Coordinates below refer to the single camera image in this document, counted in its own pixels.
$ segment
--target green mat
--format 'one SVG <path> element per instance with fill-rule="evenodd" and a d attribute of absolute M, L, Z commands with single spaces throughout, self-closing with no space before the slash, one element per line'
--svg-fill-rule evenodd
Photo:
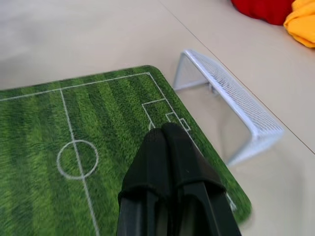
<path fill-rule="evenodd" d="M 0 235 L 114 235 L 123 177 L 149 128 L 169 120 L 244 221 L 247 196 L 160 71 L 142 66 L 0 91 Z"/>

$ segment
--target red object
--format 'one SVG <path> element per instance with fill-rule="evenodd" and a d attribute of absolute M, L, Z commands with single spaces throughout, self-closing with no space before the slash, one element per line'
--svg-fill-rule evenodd
<path fill-rule="evenodd" d="M 273 25 L 283 25 L 292 12 L 294 0 L 231 0 L 235 8 L 255 19 L 264 20 Z"/>

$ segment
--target white soccer goal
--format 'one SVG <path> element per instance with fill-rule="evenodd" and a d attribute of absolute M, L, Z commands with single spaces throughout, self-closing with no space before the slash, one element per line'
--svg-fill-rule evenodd
<path fill-rule="evenodd" d="M 249 134 L 234 148 L 227 165 L 247 160 L 281 138 L 284 130 L 222 66 L 205 55 L 185 50 L 180 57 L 173 89 L 178 91 L 202 84 L 208 84 L 214 94 L 221 96 Z M 230 130 L 225 130 L 225 134 L 231 134 L 235 126 L 226 125 Z"/>

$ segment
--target yellow object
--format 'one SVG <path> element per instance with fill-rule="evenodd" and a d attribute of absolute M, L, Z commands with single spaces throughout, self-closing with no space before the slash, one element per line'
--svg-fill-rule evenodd
<path fill-rule="evenodd" d="M 293 38 L 306 47 L 315 48 L 315 0 L 296 0 L 284 27 Z"/>

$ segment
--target center circle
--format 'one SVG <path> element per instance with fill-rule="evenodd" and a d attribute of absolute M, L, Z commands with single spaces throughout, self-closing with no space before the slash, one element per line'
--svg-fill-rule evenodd
<path fill-rule="evenodd" d="M 75 146 L 76 143 L 85 143 L 85 144 L 89 145 L 90 147 L 93 148 L 93 150 L 94 150 L 94 152 L 95 152 L 95 156 L 96 156 L 96 162 L 95 162 L 93 168 L 92 168 L 88 173 L 86 173 L 86 174 L 84 174 L 84 175 L 81 175 L 81 176 L 71 176 L 71 175 L 67 174 L 67 173 L 62 169 L 61 164 L 60 164 L 61 154 L 62 154 L 62 152 L 64 151 L 64 149 L 65 149 L 66 147 L 68 147 L 69 145 L 71 145 L 71 144 L 73 144 L 73 145 Z M 57 168 L 58 168 L 58 171 L 60 172 L 60 174 L 62 174 L 62 175 L 63 175 L 64 177 L 66 177 L 67 179 L 83 180 L 83 179 L 85 179 L 86 177 L 90 176 L 90 175 L 95 171 L 95 169 L 96 169 L 96 167 L 97 167 L 97 165 L 98 165 L 98 159 L 99 159 L 99 157 L 98 157 L 98 153 L 97 153 L 96 147 L 95 147 L 92 143 L 90 143 L 90 142 L 88 142 L 88 141 L 86 141 L 86 140 L 73 140 L 73 141 L 67 143 L 66 145 L 64 145 L 63 148 L 60 149 L 60 151 L 59 151 L 59 153 L 58 153 L 58 156 L 57 156 Z"/>

